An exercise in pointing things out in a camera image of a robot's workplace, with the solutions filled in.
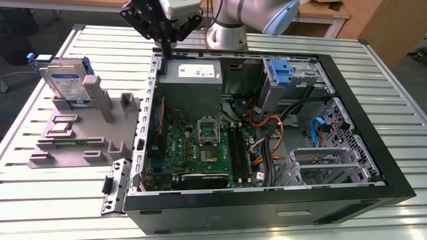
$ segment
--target motherboard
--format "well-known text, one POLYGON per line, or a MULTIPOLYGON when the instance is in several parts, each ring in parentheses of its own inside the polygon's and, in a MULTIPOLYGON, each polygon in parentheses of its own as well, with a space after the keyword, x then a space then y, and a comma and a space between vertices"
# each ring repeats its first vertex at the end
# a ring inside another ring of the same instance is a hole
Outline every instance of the motherboard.
POLYGON ((255 186, 247 149, 254 139, 249 126, 173 124, 167 128, 166 155, 153 151, 145 174, 146 191, 250 188, 255 186))

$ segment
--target slatted aluminum table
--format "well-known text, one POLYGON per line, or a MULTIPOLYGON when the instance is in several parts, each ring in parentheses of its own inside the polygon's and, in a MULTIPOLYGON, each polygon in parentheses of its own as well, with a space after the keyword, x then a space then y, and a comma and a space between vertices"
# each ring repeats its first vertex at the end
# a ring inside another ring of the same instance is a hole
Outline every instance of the slatted aluminum table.
MULTIPOLYGON (((58 55, 92 62, 111 97, 147 95, 154 42, 129 27, 79 26, 58 55)), ((249 49, 333 56, 401 166, 417 197, 341 224, 202 232, 197 239, 418 239, 427 236, 427 118, 369 45, 357 40, 247 35, 249 49)), ((194 32, 181 48, 203 49, 194 32)), ((28 157, 51 116, 54 93, 40 81, 0 143, 0 239, 126 239, 145 233, 125 216, 100 217, 111 167, 30 169, 28 157)), ((165 238, 189 239, 186 234, 165 238)))

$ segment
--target black case frame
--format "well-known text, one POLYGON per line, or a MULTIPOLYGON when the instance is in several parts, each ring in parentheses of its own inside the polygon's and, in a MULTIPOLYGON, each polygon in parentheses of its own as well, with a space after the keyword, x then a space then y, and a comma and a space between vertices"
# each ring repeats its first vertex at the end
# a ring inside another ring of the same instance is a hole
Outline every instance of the black case frame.
MULTIPOLYGON (((155 48, 154 52, 162 55, 161 49, 155 48)), ((175 49, 174 52, 181 54, 173 55, 173 59, 191 59, 186 53, 198 53, 199 58, 210 53, 218 59, 222 53, 237 57, 249 54, 315 57, 387 185, 127 196, 125 212, 146 234, 341 223, 381 205, 394 205, 417 196, 330 55, 206 49, 175 49), (310 214, 287 217, 290 212, 305 211, 310 214)))

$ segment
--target power supply label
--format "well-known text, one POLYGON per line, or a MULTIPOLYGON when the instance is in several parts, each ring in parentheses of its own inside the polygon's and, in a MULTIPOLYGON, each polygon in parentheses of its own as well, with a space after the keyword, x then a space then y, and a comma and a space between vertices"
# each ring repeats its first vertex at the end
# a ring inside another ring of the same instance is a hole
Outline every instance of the power supply label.
POLYGON ((215 78, 214 65, 182 64, 178 69, 179 78, 215 78))

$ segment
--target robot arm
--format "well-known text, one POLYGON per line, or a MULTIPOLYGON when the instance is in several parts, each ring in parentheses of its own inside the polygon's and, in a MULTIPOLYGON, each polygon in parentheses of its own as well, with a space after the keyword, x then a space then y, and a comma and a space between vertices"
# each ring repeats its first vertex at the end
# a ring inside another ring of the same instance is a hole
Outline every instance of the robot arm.
POLYGON ((301 0, 217 0, 214 25, 206 42, 211 49, 242 50, 247 46, 245 25, 263 34, 281 35, 299 12, 301 0))
POLYGON ((203 17, 202 0, 131 0, 120 16, 146 39, 154 39, 163 56, 199 26, 203 17))
MULTIPOLYGON (((298 14, 301 0, 217 0, 213 23, 206 34, 211 49, 242 50, 247 46, 245 25, 279 35, 298 14)), ((154 39, 163 56, 183 41, 203 20, 202 0, 131 0, 120 16, 146 39, 154 39)))

